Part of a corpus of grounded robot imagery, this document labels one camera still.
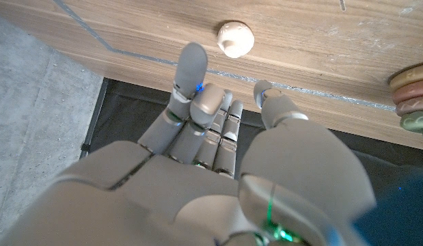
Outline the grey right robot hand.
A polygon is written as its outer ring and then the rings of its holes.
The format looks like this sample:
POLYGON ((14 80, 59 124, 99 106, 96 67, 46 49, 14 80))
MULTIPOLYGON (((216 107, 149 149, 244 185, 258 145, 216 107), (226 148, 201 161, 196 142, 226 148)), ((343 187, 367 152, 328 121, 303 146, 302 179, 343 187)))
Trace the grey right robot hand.
POLYGON ((259 81, 265 130, 237 167, 243 106, 204 84, 207 63, 186 45, 169 104, 139 141, 65 169, 0 244, 363 245, 353 222, 377 202, 359 159, 259 81))

